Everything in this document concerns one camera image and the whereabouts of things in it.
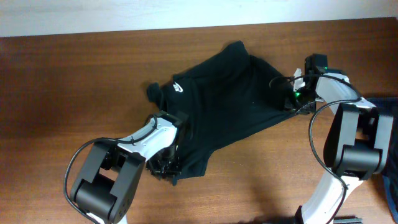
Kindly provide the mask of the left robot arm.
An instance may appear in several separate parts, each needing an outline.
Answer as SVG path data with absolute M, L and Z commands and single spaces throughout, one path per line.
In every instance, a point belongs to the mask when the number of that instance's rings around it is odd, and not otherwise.
M 63 189 L 67 202 L 93 223 L 127 223 L 144 169 L 158 179 L 172 180 L 182 168 L 177 152 L 188 115 L 165 111 L 151 114 L 144 126 L 125 138 L 92 139 L 77 150 L 91 150 L 72 187 Z

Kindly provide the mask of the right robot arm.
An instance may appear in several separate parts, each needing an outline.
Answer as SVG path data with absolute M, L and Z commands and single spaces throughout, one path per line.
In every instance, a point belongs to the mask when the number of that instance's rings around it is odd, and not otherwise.
M 289 223 L 362 223 L 358 217 L 336 214 L 353 190 L 387 162 L 394 118 L 365 99 L 342 70 L 328 66 L 327 56 L 312 54 L 304 70 L 287 81 L 294 95 L 285 108 L 293 114 L 311 114 L 310 148 L 325 170 L 310 199 L 299 206 Z M 320 157 L 313 142 L 313 125 L 325 109 L 334 114 Z

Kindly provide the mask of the black nike t-shirt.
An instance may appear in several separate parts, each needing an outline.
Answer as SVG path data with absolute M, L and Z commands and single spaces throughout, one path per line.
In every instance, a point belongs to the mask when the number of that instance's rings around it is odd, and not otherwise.
M 168 83 L 150 84 L 150 102 L 169 114 L 188 115 L 177 152 L 182 173 L 172 184 L 203 176 L 216 150 L 291 118 L 284 104 L 292 87 L 282 88 L 282 81 L 280 72 L 236 41 Z

